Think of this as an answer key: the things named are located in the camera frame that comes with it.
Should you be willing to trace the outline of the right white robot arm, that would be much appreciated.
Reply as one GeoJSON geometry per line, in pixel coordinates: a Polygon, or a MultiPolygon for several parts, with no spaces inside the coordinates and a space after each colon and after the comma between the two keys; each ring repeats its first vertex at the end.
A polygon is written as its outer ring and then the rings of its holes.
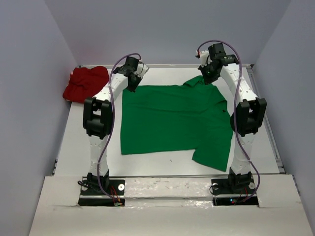
{"type": "Polygon", "coordinates": [[[222,78],[229,87],[233,100],[233,114],[230,125],[235,134],[234,156],[227,178],[212,180],[210,191],[213,195],[255,193],[258,184],[254,183],[252,172],[257,168],[250,158],[254,137],[262,126],[267,102],[259,98],[245,80],[242,64],[237,52],[228,55],[224,42],[212,41],[205,51],[196,50],[200,60],[205,84],[222,78]]]}

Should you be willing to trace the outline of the green t-shirt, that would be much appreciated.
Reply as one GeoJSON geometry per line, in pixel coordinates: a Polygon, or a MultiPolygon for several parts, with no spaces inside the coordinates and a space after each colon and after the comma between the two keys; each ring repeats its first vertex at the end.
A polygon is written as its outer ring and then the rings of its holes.
{"type": "Polygon", "coordinates": [[[123,155],[192,150],[194,162],[224,172],[232,137],[227,100],[201,76],[123,92],[123,155]]]}

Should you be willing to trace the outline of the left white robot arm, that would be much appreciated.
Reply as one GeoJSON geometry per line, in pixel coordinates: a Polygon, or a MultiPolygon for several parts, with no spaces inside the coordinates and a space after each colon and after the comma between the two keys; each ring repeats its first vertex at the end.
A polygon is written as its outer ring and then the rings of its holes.
{"type": "Polygon", "coordinates": [[[110,186],[106,152],[114,129],[115,100],[125,89],[135,92],[148,70],[139,53],[123,56],[111,69],[106,85],[84,101],[83,128],[90,142],[87,185],[98,194],[110,186]]]}

